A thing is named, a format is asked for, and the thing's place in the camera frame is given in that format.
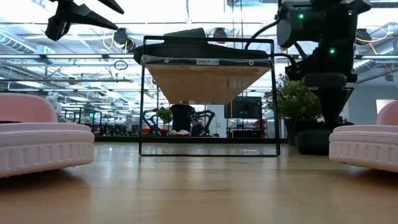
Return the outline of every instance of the wooden floor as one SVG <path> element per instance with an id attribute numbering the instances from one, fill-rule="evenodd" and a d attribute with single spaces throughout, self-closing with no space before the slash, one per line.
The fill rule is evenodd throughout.
<path id="1" fill-rule="evenodd" d="M 150 145 L 163 147 L 173 146 Z M 268 158 L 139 157 L 133 143 L 95 148 L 87 166 L 0 179 L 0 223 L 398 223 L 398 174 L 287 147 Z"/>

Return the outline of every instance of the black shirt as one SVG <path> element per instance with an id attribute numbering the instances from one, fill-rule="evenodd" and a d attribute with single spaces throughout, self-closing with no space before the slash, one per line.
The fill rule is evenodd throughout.
<path id="1" fill-rule="evenodd" d="M 191 130 L 191 121 L 195 120 L 195 109 L 190 105 L 173 105 L 170 107 L 173 113 L 173 130 Z"/>

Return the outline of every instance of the cable cord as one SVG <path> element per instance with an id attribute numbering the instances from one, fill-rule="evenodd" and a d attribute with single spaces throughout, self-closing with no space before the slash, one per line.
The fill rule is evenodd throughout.
<path id="1" fill-rule="evenodd" d="M 276 54 L 274 54 L 274 56 L 279 56 L 279 57 L 285 57 L 285 58 L 287 58 L 287 59 L 290 61 L 290 63 L 292 64 L 292 66 L 293 66 L 294 68 L 297 68 L 297 63 L 296 63 L 296 61 L 294 60 L 294 58 L 293 58 L 292 56 L 290 56 L 290 55 L 288 55 L 288 54 L 283 54 L 283 53 L 276 53 Z"/>
<path id="2" fill-rule="evenodd" d="M 389 35 L 389 33 L 388 32 L 390 32 L 390 27 L 388 27 L 387 28 L 387 31 L 385 31 L 386 32 L 386 34 L 385 34 L 385 36 L 384 37 L 381 37 L 381 38 L 378 38 L 377 40 L 363 40 L 363 39 L 359 39 L 359 38 L 357 38 L 357 37 L 355 37 L 357 40 L 359 40 L 359 41 L 361 41 L 361 42 L 365 42 L 365 43 L 375 43 L 375 42 L 377 42 L 377 41 L 380 41 L 380 40 L 384 40 L 388 35 Z"/>
<path id="3" fill-rule="evenodd" d="M 107 49 L 111 49 L 113 47 L 113 42 L 114 42 L 114 33 L 112 35 L 112 42 L 111 42 L 111 46 L 106 45 L 105 43 L 105 39 L 102 40 L 102 43 L 104 44 L 104 47 L 106 47 Z"/>
<path id="4" fill-rule="evenodd" d="M 299 43 L 295 42 L 295 43 L 294 43 L 294 47 L 296 47 L 298 53 L 300 54 L 300 56 L 301 56 L 303 59 L 308 58 L 308 55 L 304 52 L 303 48 L 301 48 L 301 46 L 300 46 Z"/>
<path id="5" fill-rule="evenodd" d="M 376 51 L 376 49 L 373 47 L 372 43 L 369 43 L 369 45 L 371 46 L 374 54 L 378 55 L 378 52 Z M 383 63 L 384 67 L 386 68 L 387 72 L 390 73 L 396 80 L 398 80 L 398 78 L 394 75 L 394 73 L 391 71 L 390 68 L 387 67 L 387 65 L 385 63 Z"/>
<path id="6" fill-rule="evenodd" d="M 252 37 L 250 37 L 250 39 L 255 39 L 256 37 L 258 37 L 262 32 L 266 31 L 267 29 L 276 26 L 280 21 L 280 17 L 278 17 L 278 19 L 276 21 L 274 21 L 271 24 L 266 25 L 265 27 L 259 29 Z M 246 45 L 244 46 L 244 49 L 247 50 L 249 48 L 249 45 L 251 44 L 251 42 L 247 42 Z"/>

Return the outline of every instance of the green leaves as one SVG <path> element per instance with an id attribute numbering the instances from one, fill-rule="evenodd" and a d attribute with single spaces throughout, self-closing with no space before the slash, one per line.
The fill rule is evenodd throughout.
<path id="1" fill-rule="evenodd" d="M 159 110 L 157 112 L 157 116 L 163 121 L 163 123 L 167 124 L 172 119 L 172 111 L 168 109 Z"/>
<path id="2" fill-rule="evenodd" d="M 279 75 L 277 82 L 278 114 L 281 118 L 315 119 L 322 116 L 318 97 L 315 96 L 303 81 L 290 81 L 286 75 Z M 274 109 L 272 96 L 267 100 L 267 107 Z"/>

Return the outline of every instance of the label sticker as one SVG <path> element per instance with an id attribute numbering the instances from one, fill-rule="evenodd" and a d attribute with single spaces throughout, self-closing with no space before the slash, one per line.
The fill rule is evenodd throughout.
<path id="1" fill-rule="evenodd" d="M 197 59 L 197 65 L 220 65 L 218 59 Z"/>

